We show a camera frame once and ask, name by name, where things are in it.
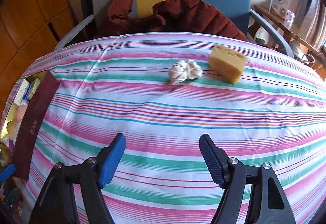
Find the white cloth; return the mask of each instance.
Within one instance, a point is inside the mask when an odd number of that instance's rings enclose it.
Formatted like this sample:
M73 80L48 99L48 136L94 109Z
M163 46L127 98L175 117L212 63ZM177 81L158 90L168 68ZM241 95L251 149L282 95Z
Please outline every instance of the white cloth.
M178 60L169 70L171 84L180 83L186 79L196 79L202 76L202 68L196 62L189 59L184 61Z

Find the bed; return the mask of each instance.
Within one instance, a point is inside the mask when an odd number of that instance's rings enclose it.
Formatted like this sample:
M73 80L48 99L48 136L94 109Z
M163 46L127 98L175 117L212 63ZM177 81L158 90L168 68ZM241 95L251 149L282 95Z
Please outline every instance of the bed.
M207 60L215 44L248 57L237 85ZM167 69L193 59L202 78L170 85ZM325 84L309 67L244 41L195 33L123 35L74 44L36 60L60 81L41 125L29 181L16 179L28 219L53 165L81 163L123 133L127 147L103 190L119 223L210 223L222 196L198 147L208 133L244 164L271 164L296 218L307 223L326 195ZM238 223L249 201L246 188ZM80 187L75 196L87 223Z

